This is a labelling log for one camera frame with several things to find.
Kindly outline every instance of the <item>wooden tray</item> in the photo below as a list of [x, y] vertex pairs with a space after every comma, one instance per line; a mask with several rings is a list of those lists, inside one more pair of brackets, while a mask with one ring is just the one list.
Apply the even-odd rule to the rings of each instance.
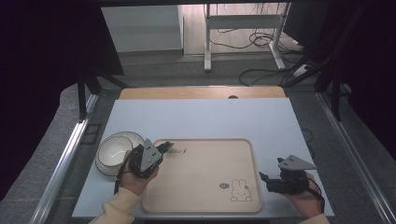
[[262, 195], [246, 139], [163, 139], [172, 142], [143, 195], [149, 212], [257, 212]]

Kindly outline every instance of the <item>white tabletop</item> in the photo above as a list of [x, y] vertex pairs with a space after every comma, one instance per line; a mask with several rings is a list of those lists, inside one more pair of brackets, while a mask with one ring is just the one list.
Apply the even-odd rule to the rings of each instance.
[[[118, 100], [111, 111], [102, 141], [113, 133], [130, 131], [157, 139], [246, 138], [253, 147], [257, 170], [277, 177], [276, 158], [290, 154], [313, 163], [289, 98]], [[309, 171], [326, 199], [325, 214], [333, 216], [317, 171]], [[100, 173], [94, 162], [79, 196], [73, 217], [96, 217], [113, 195], [114, 176]], [[268, 192], [261, 182], [262, 209], [254, 214], [149, 213], [141, 204], [134, 216], [143, 219], [298, 217], [283, 196]]]

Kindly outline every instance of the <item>rabbit logo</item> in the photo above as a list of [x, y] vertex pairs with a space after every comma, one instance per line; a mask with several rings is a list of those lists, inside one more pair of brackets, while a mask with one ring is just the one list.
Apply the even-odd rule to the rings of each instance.
[[244, 179], [233, 181], [232, 202], [251, 202], [250, 190], [247, 181]]

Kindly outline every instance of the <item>sleeve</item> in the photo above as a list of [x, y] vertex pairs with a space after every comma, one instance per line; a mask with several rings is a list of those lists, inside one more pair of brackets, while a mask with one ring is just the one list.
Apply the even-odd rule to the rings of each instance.
[[139, 202], [139, 196], [128, 189], [119, 188], [119, 192], [110, 201], [103, 203], [104, 213], [90, 224], [131, 224], [134, 222], [132, 211]]
[[311, 217], [299, 224], [330, 224], [329, 220], [326, 218], [324, 214], [320, 214], [315, 217]]

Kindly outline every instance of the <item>hand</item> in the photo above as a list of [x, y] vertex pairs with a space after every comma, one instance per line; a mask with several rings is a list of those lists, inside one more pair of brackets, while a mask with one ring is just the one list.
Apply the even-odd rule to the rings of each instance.
[[[127, 151], [125, 153], [124, 159], [126, 159], [131, 153], [131, 151]], [[151, 174], [149, 178], [139, 178], [134, 175], [129, 169], [129, 162], [126, 163], [124, 172], [122, 174], [120, 187], [125, 188], [136, 194], [137, 196], [141, 195], [143, 191], [145, 191], [146, 186], [148, 185], [149, 181], [157, 176], [160, 167], [157, 167], [154, 172]]]
[[[306, 173], [307, 177], [314, 180], [314, 176]], [[309, 180], [309, 188], [319, 193], [318, 186]], [[298, 212], [305, 218], [311, 218], [320, 215], [321, 208], [320, 202], [317, 197], [313, 194], [309, 193], [308, 191], [304, 191], [301, 194], [282, 194], [286, 198], [288, 198], [294, 205], [294, 207], [298, 210]]]

